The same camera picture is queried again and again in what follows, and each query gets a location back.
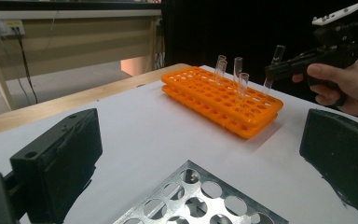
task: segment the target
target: hand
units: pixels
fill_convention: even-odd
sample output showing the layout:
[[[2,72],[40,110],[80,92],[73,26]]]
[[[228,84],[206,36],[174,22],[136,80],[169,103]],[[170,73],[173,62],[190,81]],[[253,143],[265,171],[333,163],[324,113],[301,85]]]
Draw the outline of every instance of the hand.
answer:
[[[338,109],[358,116],[358,60],[346,69],[322,63],[313,63],[308,66],[307,73],[311,77],[337,83],[341,90],[347,94],[344,105],[339,106]],[[302,79],[303,75],[294,75],[292,77],[294,82],[299,82]],[[310,89],[318,93],[315,100],[320,105],[333,105],[340,98],[338,91],[325,85],[314,85]]]

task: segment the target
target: power socket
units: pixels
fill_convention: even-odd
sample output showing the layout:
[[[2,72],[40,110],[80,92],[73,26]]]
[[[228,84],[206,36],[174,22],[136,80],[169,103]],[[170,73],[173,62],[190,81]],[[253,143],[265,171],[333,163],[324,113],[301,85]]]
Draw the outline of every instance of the power socket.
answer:
[[[25,35],[24,26],[20,20],[0,20],[0,36],[16,35],[12,28],[18,28],[20,35]]]

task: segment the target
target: perforated metal plate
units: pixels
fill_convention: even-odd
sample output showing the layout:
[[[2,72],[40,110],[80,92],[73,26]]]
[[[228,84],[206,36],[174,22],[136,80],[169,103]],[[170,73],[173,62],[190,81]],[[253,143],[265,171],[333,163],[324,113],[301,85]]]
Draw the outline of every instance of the perforated metal plate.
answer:
[[[187,161],[115,224],[287,224],[226,182]]]

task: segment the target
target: black cable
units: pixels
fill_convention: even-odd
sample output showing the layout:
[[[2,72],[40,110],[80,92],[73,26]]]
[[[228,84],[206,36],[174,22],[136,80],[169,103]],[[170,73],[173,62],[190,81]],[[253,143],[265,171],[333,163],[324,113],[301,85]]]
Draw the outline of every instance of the black cable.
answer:
[[[11,29],[14,31],[14,34],[16,35],[17,39],[19,40],[19,44],[20,44],[20,47],[21,47],[21,53],[22,53],[22,61],[24,63],[24,67],[25,67],[25,73],[26,73],[26,76],[27,76],[27,79],[28,79],[28,83],[30,84],[32,93],[34,94],[34,99],[35,99],[35,101],[37,103],[37,96],[36,96],[36,93],[34,92],[34,87],[32,85],[30,72],[28,70],[27,58],[25,57],[24,47],[22,45],[20,29],[19,29],[19,27],[12,27]]]

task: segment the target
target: finger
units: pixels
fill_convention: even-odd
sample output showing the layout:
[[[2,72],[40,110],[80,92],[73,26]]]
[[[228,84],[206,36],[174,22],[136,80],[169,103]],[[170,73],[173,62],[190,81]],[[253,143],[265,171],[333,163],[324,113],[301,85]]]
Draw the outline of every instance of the finger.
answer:
[[[333,105],[341,97],[338,91],[332,90],[325,85],[314,85],[310,89],[319,94],[316,97],[316,102],[321,105]]]
[[[304,79],[304,76],[302,74],[296,74],[292,76],[293,82],[300,82]]]
[[[330,80],[337,84],[346,81],[349,77],[348,72],[345,69],[337,68],[322,63],[312,63],[307,68],[307,73],[311,77],[315,77],[321,80]]]

